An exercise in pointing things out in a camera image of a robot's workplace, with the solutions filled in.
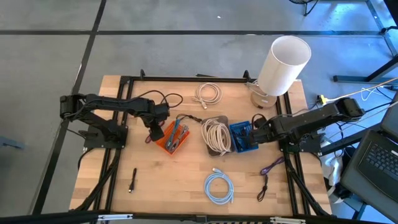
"gray floor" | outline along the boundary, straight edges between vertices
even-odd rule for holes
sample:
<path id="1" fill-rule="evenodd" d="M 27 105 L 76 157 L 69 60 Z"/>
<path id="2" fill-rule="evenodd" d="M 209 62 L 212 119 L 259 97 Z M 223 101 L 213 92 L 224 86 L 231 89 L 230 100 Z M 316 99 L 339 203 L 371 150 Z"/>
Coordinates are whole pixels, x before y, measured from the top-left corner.
<path id="1" fill-rule="evenodd" d="M 382 0 L 373 1 L 386 26 L 392 25 Z M 91 29 L 99 0 L 0 2 L 0 29 Z M 108 1 L 101 30 L 224 29 L 224 30 L 377 30 L 365 3 L 321 1 L 307 17 L 302 6 L 287 0 L 219 1 Z M 391 32 L 398 48 L 398 32 Z M 82 93 L 97 93 L 103 75 L 241 77 L 259 73 L 273 36 L 99 36 L 81 86 Z M 360 84 L 333 83 L 333 75 L 368 75 L 391 59 L 379 37 L 302 37 L 312 48 L 312 58 L 299 78 L 308 104 L 318 94 L 329 98 L 350 93 Z M 87 43 L 87 36 L 0 36 L 0 136 L 26 144 L 23 150 L 0 148 L 0 216 L 24 215 L 30 203 L 59 124 L 58 97 L 67 95 Z M 397 76 L 397 70 L 389 74 Z M 365 108 L 388 102 L 373 95 Z M 362 123 L 379 122 L 382 114 Z M 84 128 L 73 123 L 72 129 Z M 345 135 L 361 128 L 352 127 Z M 326 136 L 335 133 L 330 126 Z M 68 209 L 75 184 L 82 140 L 67 134 L 44 212 Z M 333 213 L 349 218 L 353 211 L 333 205 Z M 364 220 L 388 222 L 371 207 Z"/>

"laptop keyboard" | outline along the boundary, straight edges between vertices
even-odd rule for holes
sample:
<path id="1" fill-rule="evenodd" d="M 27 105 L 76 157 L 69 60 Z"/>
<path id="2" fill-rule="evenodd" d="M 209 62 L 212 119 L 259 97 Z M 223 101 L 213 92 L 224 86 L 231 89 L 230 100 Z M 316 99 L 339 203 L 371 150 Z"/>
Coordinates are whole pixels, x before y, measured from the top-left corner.
<path id="1" fill-rule="evenodd" d="M 365 160 L 398 181 L 398 153 L 395 151 L 383 149 L 372 142 Z"/>

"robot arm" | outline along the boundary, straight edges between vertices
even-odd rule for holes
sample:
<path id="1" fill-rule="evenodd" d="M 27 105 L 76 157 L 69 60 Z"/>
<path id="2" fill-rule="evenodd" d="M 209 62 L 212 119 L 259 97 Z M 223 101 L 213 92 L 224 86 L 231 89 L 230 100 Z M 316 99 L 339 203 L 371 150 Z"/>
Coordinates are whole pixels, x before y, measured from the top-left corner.
<path id="1" fill-rule="evenodd" d="M 313 147 L 306 145 L 309 139 L 319 140 L 320 143 L 321 135 L 317 134 L 319 129 L 338 121 L 358 121 L 364 114 L 354 99 L 342 98 L 297 116 L 280 115 L 269 120 L 259 118 L 253 124 L 256 129 L 251 131 L 250 141 L 252 144 L 261 144 L 286 139 L 290 145 L 299 146 L 300 151 L 314 152 Z"/>
<path id="2" fill-rule="evenodd" d="M 86 137 L 85 147 L 122 148 L 126 142 L 127 128 L 118 125 L 115 120 L 105 120 L 95 115 L 91 112 L 93 110 L 122 111 L 140 117 L 145 127 L 149 128 L 153 141 L 164 136 L 158 124 L 170 116 L 168 103 L 156 105 L 153 100 L 141 97 L 119 100 L 95 94 L 77 94 L 61 96 L 60 104 L 62 119 L 78 119 L 89 125 L 88 131 L 79 131 Z"/>

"laptop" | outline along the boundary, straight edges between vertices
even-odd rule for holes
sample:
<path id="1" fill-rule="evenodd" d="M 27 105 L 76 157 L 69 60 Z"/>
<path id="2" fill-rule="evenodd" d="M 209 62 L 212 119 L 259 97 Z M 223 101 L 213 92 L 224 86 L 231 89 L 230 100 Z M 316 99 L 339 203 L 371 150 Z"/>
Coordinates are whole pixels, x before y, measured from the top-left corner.
<path id="1" fill-rule="evenodd" d="M 398 145 L 375 131 L 368 131 L 357 150 L 365 150 L 358 171 L 377 189 L 398 202 Z"/>
<path id="2" fill-rule="evenodd" d="M 398 101 L 398 93 L 393 101 Z M 379 132 L 368 130 L 341 176 L 341 184 L 398 223 L 398 105 L 389 108 Z"/>

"metal stand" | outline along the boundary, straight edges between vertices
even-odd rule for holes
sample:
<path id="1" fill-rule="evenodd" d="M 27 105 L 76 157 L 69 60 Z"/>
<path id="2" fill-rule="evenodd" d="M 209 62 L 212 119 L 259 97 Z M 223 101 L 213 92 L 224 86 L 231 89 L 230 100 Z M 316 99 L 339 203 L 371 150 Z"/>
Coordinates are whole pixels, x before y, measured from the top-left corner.
<path id="1" fill-rule="evenodd" d="M 385 74 L 391 72 L 393 69 L 398 67 L 398 55 L 392 58 L 389 62 L 377 69 L 368 77 L 354 77 L 354 76 L 342 76 L 335 75 L 333 81 L 335 82 L 351 82 L 351 83 L 383 83 L 391 78 L 382 78 Z M 398 80 L 390 82 L 390 84 L 398 85 Z"/>

